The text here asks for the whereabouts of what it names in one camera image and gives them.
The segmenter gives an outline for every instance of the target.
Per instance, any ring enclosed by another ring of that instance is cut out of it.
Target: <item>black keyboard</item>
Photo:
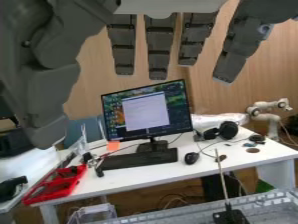
[[[114,170],[138,166],[149,166],[178,161],[177,148],[154,152],[138,152],[118,156],[109,156],[99,165],[102,170]]]

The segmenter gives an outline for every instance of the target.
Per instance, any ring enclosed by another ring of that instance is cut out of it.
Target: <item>monitor stand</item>
[[[167,149],[167,145],[169,145],[169,143],[166,140],[155,141],[154,138],[150,138],[150,142],[139,144],[139,146],[137,147],[137,153],[138,152],[162,151],[162,150]]]

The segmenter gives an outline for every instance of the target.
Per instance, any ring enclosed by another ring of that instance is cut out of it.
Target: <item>monitor screen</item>
[[[109,141],[129,141],[193,130],[183,80],[101,96]]]

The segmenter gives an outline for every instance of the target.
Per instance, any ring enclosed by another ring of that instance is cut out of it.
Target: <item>orange object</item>
[[[109,151],[115,151],[118,150],[119,147],[119,142],[118,141],[111,141],[107,143],[107,150]]]

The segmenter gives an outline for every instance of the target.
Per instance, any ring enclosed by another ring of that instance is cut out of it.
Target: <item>small robot arm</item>
[[[252,120],[255,121],[268,121],[268,131],[267,137],[275,141],[279,141],[278,137],[278,125],[280,122],[280,117],[271,113],[260,114],[262,112],[270,112],[272,108],[282,109],[283,111],[291,111],[292,108],[288,105],[288,99],[282,98],[278,101],[255,102],[251,107],[247,108],[247,113]]]
[[[62,104],[78,78],[76,57],[85,39],[111,21],[118,4],[0,0],[0,97],[41,149],[65,136]]]

